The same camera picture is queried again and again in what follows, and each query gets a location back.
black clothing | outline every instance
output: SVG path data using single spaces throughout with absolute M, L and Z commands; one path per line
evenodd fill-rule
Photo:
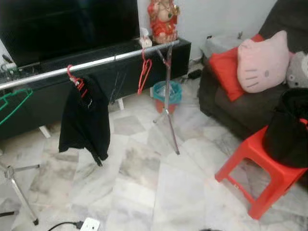
M 85 77 L 88 92 L 81 98 L 81 93 L 72 87 L 64 108 L 59 152 L 68 148 L 86 148 L 99 166 L 107 159 L 110 144 L 108 116 L 108 98 L 102 92 L 98 82 L 92 77 Z

gray plush toy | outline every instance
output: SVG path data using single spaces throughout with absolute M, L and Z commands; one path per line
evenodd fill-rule
M 308 56 L 302 51 L 291 59 L 287 70 L 287 83 L 290 88 L 308 88 Z

ganesha statue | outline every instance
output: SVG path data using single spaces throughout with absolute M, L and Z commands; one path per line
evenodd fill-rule
M 167 43 L 178 37 L 175 24 L 178 23 L 180 9 L 173 0 L 151 0 L 148 7 L 153 41 Z

red stool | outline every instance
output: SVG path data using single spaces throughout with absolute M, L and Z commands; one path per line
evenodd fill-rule
M 248 212 L 253 219 L 260 219 L 261 216 L 274 204 L 282 195 L 285 195 L 289 188 L 308 170 L 308 168 L 291 168 L 281 165 L 271 159 L 262 147 L 262 139 L 267 127 L 245 140 L 232 157 L 215 175 L 215 179 L 221 182 L 228 179 L 237 186 L 250 202 L 251 207 Z M 271 182 L 255 200 L 235 179 L 229 176 L 232 170 L 245 158 L 256 162 L 266 170 Z

chrome pole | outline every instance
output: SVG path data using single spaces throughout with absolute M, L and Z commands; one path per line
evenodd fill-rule
M 179 43 L 180 43 L 180 41 L 176 40 L 174 42 L 160 44 L 160 45 L 157 45 L 157 46 L 146 48 L 146 49 L 144 49 L 144 52 L 145 53 L 151 53 L 151 52 L 157 51 L 159 49 L 164 49 L 164 48 L 168 48 L 168 47 L 177 45 Z M 128 52 L 128 53 L 125 53 L 125 54 L 119 54 L 119 55 L 115 55 L 115 56 L 112 56 L 112 57 L 99 59 L 99 60 L 84 63 L 84 64 L 75 65 L 75 66 L 70 68 L 70 71 L 76 72 L 76 71 L 88 69 L 88 68 L 91 68 L 91 67 L 96 67 L 96 66 L 100 66 L 100 65 L 103 65 L 103 64 L 111 63 L 111 62 L 114 62 L 114 61 L 124 60 L 124 59 L 131 58 L 131 57 L 134 57 L 134 56 L 138 56 L 138 55 L 141 55 L 141 54 L 142 54 L 142 50 L 132 51 L 132 52 Z M 36 82 L 36 81 L 43 80 L 43 79 L 46 79 L 46 78 L 51 78 L 51 77 L 54 77 L 54 76 L 63 75 L 65 73 L 66 73 L 66 68 L 62 68 L 62 69 L 59 69 L 59 70 L 46 72 L 46 73 L 35 75 L 35 76 L 32 76 L 32 77 L 27 77 L 27 78 L 3 83 L 3 84 L 0 84 L 0 90 L 17 87 L 17 86 L 20 86 L 20 85 Z
M 35 213 L 33 212 L 33 210 L 30 208 L 30 205 L 25 197 L 25 195 L 23 194 L 23 192 L 21 191 L 20 187 L 18 186 L 14 176 L 12 176 L 12 178 L 10 179 L 13 188 L 15 189 L 15 192 L 19 198 L 19 200 L 21 201 L 21 203 L 23 204 L 23 207 L 28 211 L 28 213 L 30 214 L 32 221 L 34 223 L 34 225 L 38 225 L 39 224 L 39 219 L 38 217 L 35 215 Z
M 21 171 L 25 171 L 28 169 L 35 169 L 35 168 L 39 168 L 39 165 L 32 165 L 32 166 L 27 166 L 27 167 L 17 167 L 17 168 L 14 168 L 14 171 L 21 172 Z
M 164 115 L 166 115 L 168 117 L 171 135 L 172 135 L 172 139 L 173 139 L 174 146 L 175 146 L 175 152 L 176 152 L 177 155 L 179 155 L 180 151 L 179 151 L 177 139 L 175 137 L 173 125 L 172 125 L 172 122 L 171 122 L 170 113 L 169 113 L 169 99 L 170 99 L 169 93 L 170 93 L 170 79 L 171 79 L 171 67 L 172 67 L 172 48 L 173 48 L 173 46 L 170 46 L 169 49 L 168 49 L 167 60 L 165 60 L 165 58 L 163 57 L 163 55 L 160 51 L 157 51 L 158 54 L 159 54 L 159 57 L 161 58 L 161 60 L 163 61 L 163 63 L 166 66 L 166 90 L 165 90 L 165 107 L 164 107 L 164 110 L 158 116 L 158 118 L 155 119 L 153 122 L 157 123 L 158 120 L 161 119 Z

